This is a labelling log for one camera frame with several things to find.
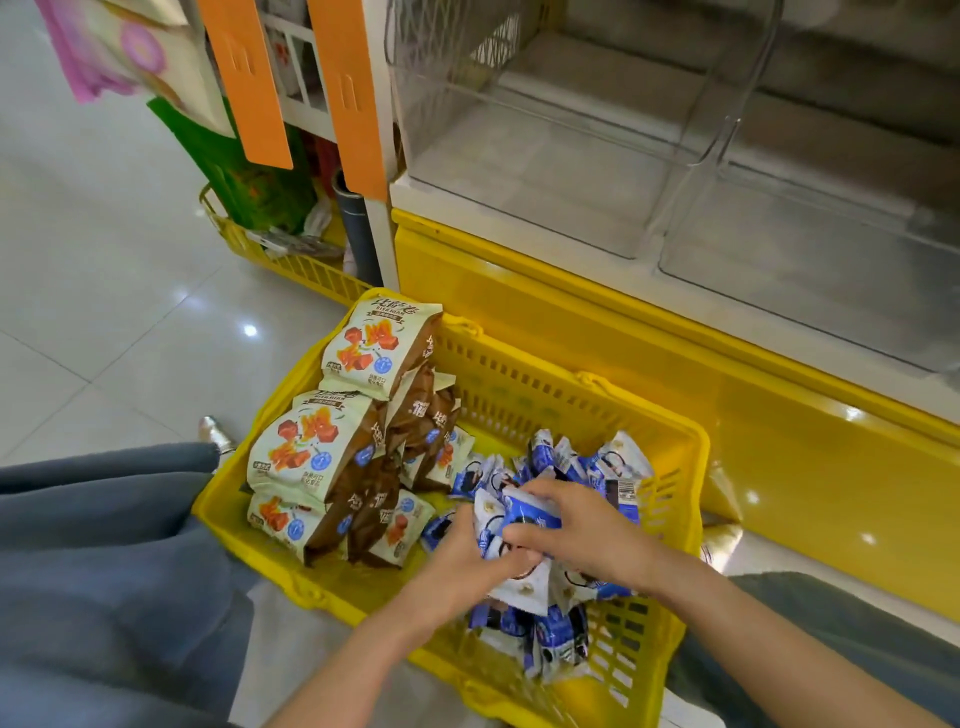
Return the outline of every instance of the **forearm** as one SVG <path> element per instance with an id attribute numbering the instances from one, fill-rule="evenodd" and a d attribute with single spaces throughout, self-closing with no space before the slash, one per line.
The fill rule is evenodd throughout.
<path id="1" fill-rule="evenodd" d="M 391 668 L 420 635 L 392 603 L 365 619 L 330 660 L 294 693 L 267 728 L 362 728 Z"/>
<path id="2" fill-rule="evenodd" d="M 945 724 L 738 589 L 664 548 L 654 596 L 781 728 Z"/>

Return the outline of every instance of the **person's right hand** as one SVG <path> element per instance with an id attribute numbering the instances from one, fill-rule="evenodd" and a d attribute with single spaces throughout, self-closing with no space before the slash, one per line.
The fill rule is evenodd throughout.
<path id="1" fill-rule="evenodd" d="M 514 523 L 503 529 L 504 541 L 548 553 L 595 579 L 642 594 L 655 590 L 657 562 L 667 546 L 628 521 L 603 496 L 579 483 L 547 478 L 532 480 L 523 490 L 556 503 L 564 526 Z"/>

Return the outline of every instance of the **hand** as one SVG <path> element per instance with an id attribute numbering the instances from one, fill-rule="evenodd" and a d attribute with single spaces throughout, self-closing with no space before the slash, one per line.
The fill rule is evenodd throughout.
<path id="1" fill-rule="evenodd" d="M 653 594 L 657 563 L 667 546 L 628 521 L 599 493 L 579 483 L 542 478 L 523 490 L 552 500 L 560 508 L 563 528 L 514 523 L 503 540 L 548 553 L 568 567 L 595 579 Z"/>
<path id="2" fill-rule="evenodd" d="M 485 560 L 473 532 L 473 506 L 462 505 L 426 566 L 400 590 L 388 609 L 396 610 L 402 623 L 412 626 L 411 642 L 418 646 L 497 584 L 526 573 L 542 559 L 538 551 L 516 548 L 498 559 Z"/>

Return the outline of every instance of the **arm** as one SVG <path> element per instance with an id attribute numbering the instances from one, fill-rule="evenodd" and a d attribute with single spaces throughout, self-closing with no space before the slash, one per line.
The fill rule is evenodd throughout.
<path id="1" fill-rule="evenodd" d="M 390 670 L 425 644 L 435 629 L 463 614 L 487 592 L 540 562 L 516 549 L 484 561 L 473 534 L 472 506 L 427 565 L 383 609 L 370 615 L 340 650 L 267 723 L 266 728 L 362 728 Z"/>
<path id="2" fill-rule="evenodd" d="M 511 525 L 505 541 L 652 595 L 781 728 L 945 727 L 722 574 L 646 534 L 591 489 L 543 480 L 525 488 L 554 500 L 564 527 Z"/>

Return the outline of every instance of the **person's left hand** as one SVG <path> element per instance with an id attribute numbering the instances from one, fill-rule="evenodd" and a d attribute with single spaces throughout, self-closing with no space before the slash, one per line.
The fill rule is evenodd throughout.
<path id="1" fill-rule="evenodd" d="M 411 626 L 412 642 L 423 644 L 442 624 L 462 615 L 493 587 L 531 570 L 543 554 L 514 548 L 485 560 L 473 532 L 473 507 L 460 506 L 453 524 L 426 566 L 388 605 L 401 623 Z"/>

